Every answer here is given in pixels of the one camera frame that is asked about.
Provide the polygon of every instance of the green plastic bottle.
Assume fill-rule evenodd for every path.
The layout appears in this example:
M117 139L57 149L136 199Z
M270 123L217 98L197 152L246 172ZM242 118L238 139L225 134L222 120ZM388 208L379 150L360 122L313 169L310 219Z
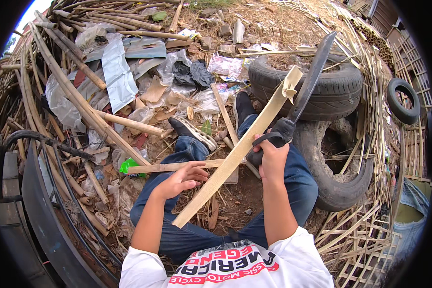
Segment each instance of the green plastic bottle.
M134 161L132 158L129 158L128 160L126 160L125 162L123 162L121 164L119 172L124 173L124 174L128 174L128 169L130 167L135 167L135 166L139 166L139 164L136 163L136 161ZM143 177L143 178L145 178L145 173L130 174L128 176L130 178L134 178L134 177Z

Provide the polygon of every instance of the sky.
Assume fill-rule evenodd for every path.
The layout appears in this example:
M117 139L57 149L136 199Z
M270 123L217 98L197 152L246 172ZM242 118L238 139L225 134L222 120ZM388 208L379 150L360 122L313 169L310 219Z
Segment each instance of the sky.
M45 11L48 7L50 7L52 0L35 0L32 2L32 4L29 6L27 11L24 13L23 17L19 21L19 23L16 25L16 30L18 32L22 32L24 30L24 26L35 19L34 11L38 10L40 12ZM10 52L14 50L14 47L16 46L16 43L18 39L20 38L19 35L12 33L11 37L16 37L16 42L10 47Z

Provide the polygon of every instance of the person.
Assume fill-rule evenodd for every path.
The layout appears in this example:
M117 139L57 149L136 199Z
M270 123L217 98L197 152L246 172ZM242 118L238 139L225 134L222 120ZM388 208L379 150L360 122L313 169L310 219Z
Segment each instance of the person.
M233 107L242 137L258 115L245 92L237 94ZM179 193L208 179L199 161L217 145L182 118L168 121L179 137L175 153L162 163L189 163L174 173L153 173L144 185L130 212L136 229L121 268L120 287L333 287L313 236L301 227L318 188L299 151L292 144L260 144L264 211L242 230L217 236L191 223L178 228L171 224L176 218L171 210ZM172 277L167 277L158 254L180 265Z

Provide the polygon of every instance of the hand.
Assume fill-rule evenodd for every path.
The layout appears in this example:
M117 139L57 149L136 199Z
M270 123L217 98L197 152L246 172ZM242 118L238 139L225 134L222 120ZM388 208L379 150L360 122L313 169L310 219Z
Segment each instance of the hand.
M189 161L168 179L158 184L151 195L165 201L176 197L184 190L201 185L199 181L207 181L209 174L199 166L205 166L205 163L203 161Z
M259 134L254 135L254 139L258 139L259 137L261 137ZM283 182L285 163L287 161L288 151L290 150L289 144L277 148L268 140L264 140L259 145L253 147L253 151L258 152L260 148L262 148L264 152L263 163L259 165L259 175L261 175L261 179L263 181Z

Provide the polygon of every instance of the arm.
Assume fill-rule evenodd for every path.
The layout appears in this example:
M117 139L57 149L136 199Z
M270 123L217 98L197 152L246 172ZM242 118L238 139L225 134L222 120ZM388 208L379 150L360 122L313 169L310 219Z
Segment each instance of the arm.
M277 148L264 140L260 147L264 151L263 163L259 165L264 189L264 229L267 244L270 246L278 240L293 235L298 228L298 223L291 211L287 189L283 182L289 145ZM253 150L257 152L259 147L256 146Z
M152 190L132 235L133 248L158 253L165 201L176 197L184 190L199 186L201 183L198 181L207 181L208 173L199 168L204 165L203 162L190 161Z

